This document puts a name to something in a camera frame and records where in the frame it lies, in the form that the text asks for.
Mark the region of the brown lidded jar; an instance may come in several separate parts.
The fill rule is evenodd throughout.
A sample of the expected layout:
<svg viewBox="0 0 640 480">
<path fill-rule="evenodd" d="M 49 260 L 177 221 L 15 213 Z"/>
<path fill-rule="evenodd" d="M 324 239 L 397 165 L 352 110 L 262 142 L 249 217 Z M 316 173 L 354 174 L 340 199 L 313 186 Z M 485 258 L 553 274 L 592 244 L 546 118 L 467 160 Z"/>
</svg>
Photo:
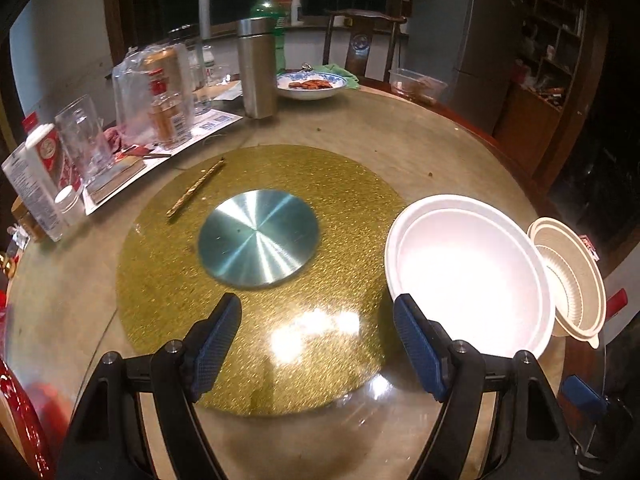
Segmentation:
<svg viewBox="0 0 640 480">
<path fill-rule="evenodd" d="M 40 240 L 43 240 L 47 236 L 46 232 L 43 231 L 42 227 L 27 209 L 20 196 L 17 196 L 14 200 L 11 212 L 14 219 L 32 240 L 40 242 Z"/>
</svg>

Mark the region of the silver turntable hub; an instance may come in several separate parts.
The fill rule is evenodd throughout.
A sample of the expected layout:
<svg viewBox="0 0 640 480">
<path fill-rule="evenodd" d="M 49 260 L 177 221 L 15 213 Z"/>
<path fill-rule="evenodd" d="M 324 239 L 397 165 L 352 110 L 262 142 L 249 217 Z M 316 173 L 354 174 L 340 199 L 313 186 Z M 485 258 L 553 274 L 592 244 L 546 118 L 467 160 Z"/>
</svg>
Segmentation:
<svg viewBox="0 0 640 480">
<path fill-rule="evenodd" d="M 262 188 L 218 205 L 198 233 L 198 256 L 209 276 L 240 289 L 277 285 L 314 258 L 316 213 L 285 191 Z"/>
</svg>

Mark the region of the wooden chair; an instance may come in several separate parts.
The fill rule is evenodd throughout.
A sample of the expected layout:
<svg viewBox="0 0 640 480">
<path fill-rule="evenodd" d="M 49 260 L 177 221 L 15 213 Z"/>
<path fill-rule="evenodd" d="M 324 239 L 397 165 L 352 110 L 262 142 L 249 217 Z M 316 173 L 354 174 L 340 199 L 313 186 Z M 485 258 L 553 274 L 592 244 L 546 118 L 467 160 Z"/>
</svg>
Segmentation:
<svg viewBox="0 0 640 480">
<path fill-rule="evenodd" d="M 349 42 L 345 58 L 344 69 L 357 77 L 366 76 L 369 56 L 373 44 L 375 25 L 377 22 L 385 22 L 390 25 L 390 39 L 386 51 L 382 81 L 386 84 L 390 81 L 390 72 L 393 68 L 396 44 L 400 36 L 400 26 L 408 22 L 405 16 L 391 16 L 378 11 L 343 9 L 328 11 L 328 24 L 324 35 L 322 63 L 328 64 L 330 60 L 332 36 L 337 18 L 349 18 L 350 26 Z"/>
</svg>

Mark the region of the clear plastic container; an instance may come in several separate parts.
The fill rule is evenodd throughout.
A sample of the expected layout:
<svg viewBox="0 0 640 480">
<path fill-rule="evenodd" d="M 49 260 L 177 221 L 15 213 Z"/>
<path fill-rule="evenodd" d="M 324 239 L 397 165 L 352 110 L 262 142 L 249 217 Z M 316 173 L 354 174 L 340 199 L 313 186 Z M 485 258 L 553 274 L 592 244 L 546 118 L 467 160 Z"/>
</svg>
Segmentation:
<svg viewBox="0 0 640 480">
<path fill-rule="evenodd" d="M 447 87 L 446 82 L 406 68 L 397 67 L 390 71 L 390 90 L 417 103 L 436 104 Z"/>
</svg>

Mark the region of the white tube bottle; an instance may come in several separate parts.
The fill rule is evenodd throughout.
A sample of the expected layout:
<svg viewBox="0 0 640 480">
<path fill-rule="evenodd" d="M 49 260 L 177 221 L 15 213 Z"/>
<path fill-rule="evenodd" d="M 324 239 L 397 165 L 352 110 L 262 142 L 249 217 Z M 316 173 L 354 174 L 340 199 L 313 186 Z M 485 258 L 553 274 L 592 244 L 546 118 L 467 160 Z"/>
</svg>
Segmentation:
<svg viewBox="0 0 640 480">
<path fill-rule="evenodd" d="M 26 208 L 54 242 L 64 233 L 65 222 L 54 203 L 42 168 L 36 165 L 25 143 L 21 143 L 4 162 L 2 170 Z"/>
</svg>

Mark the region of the grey refrigerator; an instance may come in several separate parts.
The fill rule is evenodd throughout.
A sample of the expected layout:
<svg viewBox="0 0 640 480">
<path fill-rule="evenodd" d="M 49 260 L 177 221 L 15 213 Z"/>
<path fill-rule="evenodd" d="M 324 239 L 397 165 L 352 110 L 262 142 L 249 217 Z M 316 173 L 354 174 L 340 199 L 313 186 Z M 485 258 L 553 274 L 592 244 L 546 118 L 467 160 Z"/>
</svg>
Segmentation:
<svg viewBox="0 0 640 480">
<path fill-rule="evenodd" d="M 523 30 L 522 0 L 413 0 L 402 66 L 447 85 L 442 102 L 491 134 Z"/>
</svg>

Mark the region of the steel thermos flask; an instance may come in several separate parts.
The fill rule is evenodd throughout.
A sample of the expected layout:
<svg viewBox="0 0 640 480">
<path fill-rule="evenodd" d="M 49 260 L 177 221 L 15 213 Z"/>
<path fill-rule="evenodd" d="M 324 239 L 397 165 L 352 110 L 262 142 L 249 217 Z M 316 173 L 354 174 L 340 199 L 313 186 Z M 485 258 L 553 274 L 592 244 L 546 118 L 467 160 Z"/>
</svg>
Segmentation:
<svg viewBox="0 0 640 480">
<path fill-rule="evenodd" d="M 277 113 L 276 44 L 270 16 L 238 21 L 238 55 L 245 114 L 264 119 Z"/>
</svg>

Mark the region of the gold stick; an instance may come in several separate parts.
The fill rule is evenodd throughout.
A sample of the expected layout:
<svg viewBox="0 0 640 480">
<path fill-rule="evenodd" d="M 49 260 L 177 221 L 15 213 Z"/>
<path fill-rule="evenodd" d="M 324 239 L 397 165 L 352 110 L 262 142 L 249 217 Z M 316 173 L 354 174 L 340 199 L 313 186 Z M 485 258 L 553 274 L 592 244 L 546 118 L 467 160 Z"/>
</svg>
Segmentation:
<svg viewBox="0 0 640 480">
<path fill-rule="evenodd" d="M 192 198 L 195 195 L 195 193 L 198 192 L 198 190 L 205 184 L 205 182 L 210 177 L 213 177 L 213 175 L 216 174 L 216 172 L 218 172 L 219 170 L 224 168 L 225 164 L 226 164 L 226 160 L 224 158 L 221 158 L 221 159 L 217 160 L 213 164 L 213 166 L 210 166 L 206 171 L 204 171 L 201 174 L 201 177 L 199 177 L 198 180 L 193 182 L 184 191 L 184 193 L 178 198 L 178 200 L 176 200 L 176 202 L 168 209 L 168 211 L 166 211 L 166 218 L 167 219 L 172 219 L 180 211 L 182 211 L 183 208 L 186 206 L 186 204 L 189 203 L 190 200 L 192 200 Z"/>
</svg>

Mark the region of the gold glitter turntable mat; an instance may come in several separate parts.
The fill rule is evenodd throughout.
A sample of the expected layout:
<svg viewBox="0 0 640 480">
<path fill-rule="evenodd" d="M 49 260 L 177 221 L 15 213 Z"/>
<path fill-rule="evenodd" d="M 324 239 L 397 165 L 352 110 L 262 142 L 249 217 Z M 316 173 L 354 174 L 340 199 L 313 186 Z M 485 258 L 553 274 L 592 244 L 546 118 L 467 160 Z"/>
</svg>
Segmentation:
<svg viewBox="0 0 640 480">
<path fill-rule="evenodd" d="M 224 168 L 174 218 L 166 211 L 203 166 L 170 181 L 134 220 L 117 272 L 122 325 L 137 352 L 152 352 L 183 337 L 232 292 L 241 301 L 242 321 L 202 404 L 241 416 L 320 408 L 361 387 L 396 348 L 383 252 L 404 201 L 359 162 L 320 148 L 252 146 L 221 158 Z M 198 233 L 222 202 L 262 188 L 289 192 L 311 206 L 320 243 L 292 278 L 235 288 L 204 270 Z"/>
</svg>

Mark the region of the liquor bottle in clear box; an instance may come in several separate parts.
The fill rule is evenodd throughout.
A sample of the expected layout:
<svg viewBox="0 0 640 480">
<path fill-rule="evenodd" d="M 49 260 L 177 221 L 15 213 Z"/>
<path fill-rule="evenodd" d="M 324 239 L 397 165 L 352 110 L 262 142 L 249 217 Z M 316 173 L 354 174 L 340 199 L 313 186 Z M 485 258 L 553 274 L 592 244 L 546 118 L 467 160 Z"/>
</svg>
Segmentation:
<svg viewBox="0 0 640 480">
<path fill-rule="evenodd" d="M 184 44 L 132 49 L 112 70 L 116 128 L 125 145 L 172 150 L 191 136 L 193 80 Z"/>
</svg>

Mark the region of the small white pill bottle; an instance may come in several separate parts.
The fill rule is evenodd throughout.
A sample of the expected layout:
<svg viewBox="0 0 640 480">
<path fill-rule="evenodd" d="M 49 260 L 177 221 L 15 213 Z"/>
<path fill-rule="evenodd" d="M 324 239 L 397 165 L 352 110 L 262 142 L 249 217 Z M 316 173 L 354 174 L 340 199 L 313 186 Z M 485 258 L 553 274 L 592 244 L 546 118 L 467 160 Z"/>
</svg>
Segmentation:
<svg viewBox="0 0 640 480">
<path fill-rule="evenodd" d="M 69 226 L 76 226 L 76 224 L 85 219 L 86 210 L 81 190 L 76 190 L 73 185 L 67 185 L 62 188 L 58 195 L 55 196 L 54 203 L 62 214 L 63 220 Z"/>
</svg>

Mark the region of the white paper sheet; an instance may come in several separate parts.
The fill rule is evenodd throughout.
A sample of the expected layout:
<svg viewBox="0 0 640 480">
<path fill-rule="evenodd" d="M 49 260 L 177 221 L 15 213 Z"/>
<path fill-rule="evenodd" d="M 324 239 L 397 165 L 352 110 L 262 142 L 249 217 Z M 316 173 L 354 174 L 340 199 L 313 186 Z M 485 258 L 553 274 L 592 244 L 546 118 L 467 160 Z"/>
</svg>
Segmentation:
<svg viewBox="0 0 640 480">
<path fill-rule="evenodd" d="M 153 148 L 149 154 L 139 157 L 139 162 L 135 162 L 130 170 L 124 172 L 125 177 L 117 178 L 115 184 L 109 183 L 106 186 L 106 191 L 103 192 L 102 196 L 97 200 L 95 200 L 87 190 L 82 192 L 86 215 L 91 216 L 106 202 L 122 192 L 125 188 L 128 188 L 130 184 L 133 184 L 155 168 L 162 166 L 165 162 L 169 162 L 187 148 L 211 136 L 218 136 L 222 129 L 239 122 L 241 119 L 242 117 L 240 115 L 223 112 L 222 110 L 213 110 L 207 113 L 205 118 L 192 128 L 191 136 L 186 142 L 170 150 L 165 150 L 157 146 Z"/>
</svg>

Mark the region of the green soda bottle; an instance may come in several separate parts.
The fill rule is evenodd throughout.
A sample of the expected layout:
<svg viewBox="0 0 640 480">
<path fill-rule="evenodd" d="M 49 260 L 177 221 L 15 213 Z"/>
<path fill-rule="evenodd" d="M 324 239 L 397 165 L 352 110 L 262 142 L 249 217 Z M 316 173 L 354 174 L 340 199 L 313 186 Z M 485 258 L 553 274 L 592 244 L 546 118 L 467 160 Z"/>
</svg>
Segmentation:
<svg viewBox="0 0 640 480">
<path fill-rule="evenodd" d="M 250 9 L 252 18 L 272 18 L 274 21 L 274 52 L 276 52 L 276 71 L 282 73 L 285 71 L 285 38 L 284 25 L 286 14 L 277 4 L 276 0 L 257 0 Z"/>
</svg>

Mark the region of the blue white food dish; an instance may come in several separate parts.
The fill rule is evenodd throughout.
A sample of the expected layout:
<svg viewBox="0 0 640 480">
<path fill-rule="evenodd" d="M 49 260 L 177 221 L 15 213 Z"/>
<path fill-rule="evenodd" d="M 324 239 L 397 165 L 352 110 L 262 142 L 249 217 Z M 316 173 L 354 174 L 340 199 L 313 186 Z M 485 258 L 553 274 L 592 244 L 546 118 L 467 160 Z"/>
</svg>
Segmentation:
<svg viewBox="0 0 640 480">
<path fill-rule="evenodd" d="M 277 76 L 278 95 L 295 101 L 329 99 L 347 88 L 347 80 L 337 74 L 299 70 Z"/>
</svg>

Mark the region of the red wedding plate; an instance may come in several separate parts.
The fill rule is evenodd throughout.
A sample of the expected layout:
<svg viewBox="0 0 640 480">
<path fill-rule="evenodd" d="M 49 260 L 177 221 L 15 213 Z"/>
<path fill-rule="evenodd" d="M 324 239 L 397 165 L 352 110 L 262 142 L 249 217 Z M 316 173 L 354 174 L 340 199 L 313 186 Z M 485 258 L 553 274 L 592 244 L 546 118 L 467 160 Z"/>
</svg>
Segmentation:
<svg viewBox="0 0 640 480">
<path fill-rule="evenodd" d="M 1 429 L 36 479 L 54 478 L 54 460 L 37 412 L 4 361 L 1 361 Z"/>
</svg>

